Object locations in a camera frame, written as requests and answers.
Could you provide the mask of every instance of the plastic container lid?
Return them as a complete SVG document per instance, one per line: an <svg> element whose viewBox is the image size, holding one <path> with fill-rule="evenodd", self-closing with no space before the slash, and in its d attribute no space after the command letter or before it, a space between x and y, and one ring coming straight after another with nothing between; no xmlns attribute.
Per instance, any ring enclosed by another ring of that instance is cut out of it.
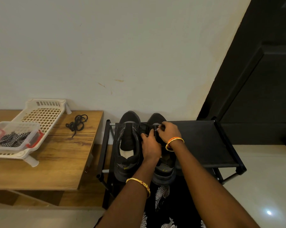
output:
<svg viewBox="0 0 286 228"><path fill-rule="evenodd" d="M0 145L0 150L15 150L20 151L26 149L26 145L30 144L36 133L40 129L38 122L0 122L0 139L6 134L15 132L17 134L31 132L23 143L18 147L3 147Z"/></svg>

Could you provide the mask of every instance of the forearm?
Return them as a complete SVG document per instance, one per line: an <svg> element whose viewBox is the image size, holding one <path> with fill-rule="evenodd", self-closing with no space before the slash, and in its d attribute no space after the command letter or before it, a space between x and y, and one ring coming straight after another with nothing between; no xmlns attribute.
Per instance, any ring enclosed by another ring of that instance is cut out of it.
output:
<svg viewBox="0 0 286 228"><path fill-rule="evenodd" d="M134 178L150 185L156 160L143 161ZM147 190L139 182L130 180L105 212L98 228L139 228L141 225Z"/></svg>
<svg viewBox="0 0 286 228"><path fill-rule="evenodd" d="M200 165L182 141L173 141L171 146L207 227L259 227L237 200Z"/></svg>

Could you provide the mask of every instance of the black door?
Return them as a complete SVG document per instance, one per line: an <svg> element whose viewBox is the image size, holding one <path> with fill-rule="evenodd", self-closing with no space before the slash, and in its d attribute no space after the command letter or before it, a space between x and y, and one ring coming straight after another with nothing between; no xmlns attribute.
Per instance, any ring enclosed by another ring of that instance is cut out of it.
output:
<svg viewBox="0 0 286 228"><path fill-rule="evenodd" d="M232 144L286 142L286 0L251 0L198 120Z"/></svg>

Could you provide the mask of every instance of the black shoe rack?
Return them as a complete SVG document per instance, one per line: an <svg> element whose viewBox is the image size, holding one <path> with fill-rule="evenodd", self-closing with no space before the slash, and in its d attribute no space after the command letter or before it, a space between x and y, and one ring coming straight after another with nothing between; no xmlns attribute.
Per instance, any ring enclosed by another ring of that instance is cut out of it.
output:
<svg viewBox="0 0 286 228"><path fill-rule="evenodd" d="M172 121L172 123L178 126L189 151L221 184L225 184L227 181L246 172L246 167L233 148L220 123L215 118L210 121ZM106 121L97 169L96 177L106 189L102 205L104 209L109 207L125 185L125 183L118 181L114 176L113 155L111 155L109 170L104 170L109 136L111 134L114 139L114 130L112 127L115 126L116 128L117 124L111 123L110 120ZM176 161L175 168L177 175L183 175L178 160ZM236 172L223 179L219 168L236 168ZM107 181L104 180L104 173L108 173Z"/></svg>

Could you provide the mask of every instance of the hand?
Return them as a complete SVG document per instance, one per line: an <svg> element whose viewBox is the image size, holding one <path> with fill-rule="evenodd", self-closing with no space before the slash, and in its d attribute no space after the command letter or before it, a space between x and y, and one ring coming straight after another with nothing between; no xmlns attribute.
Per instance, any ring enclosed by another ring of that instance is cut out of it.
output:
<svg viewBox="0 0 286 228"><path fill-rule="evenodd" d="M160 138L165 142L168 143L168 141L171 138L174 137L180 137L181 138L181 133L178 130L178 127L171 122L162 122L165 125L165 131L161 130L161 125L159 125L159 128L157 128L157 131L159 133Z"/></svg>
<svg viewBox="0 0 286 228"><path fill-rule="evenodd" d="M142 133L142 153L144 161L152 161L155 164L161 157L161 145L157 143L154 136L154 129L151 129L149 135Z"/></svg>

